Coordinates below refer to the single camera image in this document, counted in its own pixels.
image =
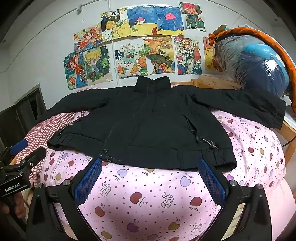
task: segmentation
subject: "black jacket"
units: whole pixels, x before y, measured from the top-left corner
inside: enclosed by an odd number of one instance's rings
[[[285,102],[255,89],[171,88],[168,77],[139,77],[136,86],[70,94],[40,121],[63,112],[91,113],[57,131],[49,148],[145,168],[195,169],[203,157],[221,171],[237,166],[231,141],[209,107],[280,129]]]

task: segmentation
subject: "black cable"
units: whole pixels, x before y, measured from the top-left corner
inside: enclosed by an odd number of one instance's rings
[[[282,145],[282,147],[284,147],[284,146],[286,146],[286,145],[288,145],[288,144],[290,144],[292,141],[294,141],[296,139],[296,136],[294,136],[290,141],[288,141],[285,145]]]

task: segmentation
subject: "blue bedding in plastic bag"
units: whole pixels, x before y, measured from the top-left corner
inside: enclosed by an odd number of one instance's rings
[[[289,76],[280,56],[260,39],[250,36],[225,38],[215,45],[221,68],[242,88],[267,90],[278,97],[286,93]]]

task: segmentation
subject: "jacket sleeve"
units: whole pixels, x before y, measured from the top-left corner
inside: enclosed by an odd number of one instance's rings
[[[65,96],[46,113],[44,113],[37,123],[45,121],[52,116],[67,112],[78,112],[100,108],[108,103],[108,100],[118,93],[118,88],[112,89],[91,89],[75,92]]]
[[[281,129],[286,103],[259,89],[221,90],[186,86],[192,100],[235,116],[258,122],[268,128]]]

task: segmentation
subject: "poster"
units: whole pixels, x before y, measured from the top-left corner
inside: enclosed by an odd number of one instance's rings
[[[174,50],[171,37],[146,37],[144,49],[150,74],[174,73]]]
[[[186,14],[186,27],[206,31],[205,19],[200,16],[202,10],[199,4],[192,4],[188,2],[179,2],[181,12]]]
[[[92,49],[103,43],[101,23],[74,33],[74,52]]]
[[[154,6],[157,17],[158,34],[184,35],[184,27],[180,9],[172,6]]]
[[[202,64],[198,41],[175,37],[178,74],[201,74]]]
[[[88,85],[112,81],[108,52],[104,45],[83,53]]]
[[[114,54],[120,79],[148,74],[142,38],[118,47],[115,46]]]
[[[69,54],[64,60],[64,67],[69,90],[88,84],[82,52]]]
[[[210,41],[207,37],[203,37],[204,53],[205,53],[205,70],[223,72],[218,61],[214,58],[214,47],[210,46]]]
[[[102,17],[103,42],[127,37],[131,34],[126,7],[104,12]]]
[[[127,8],[131,36],[157,34],[157,19],[153,5],[132,6]]]

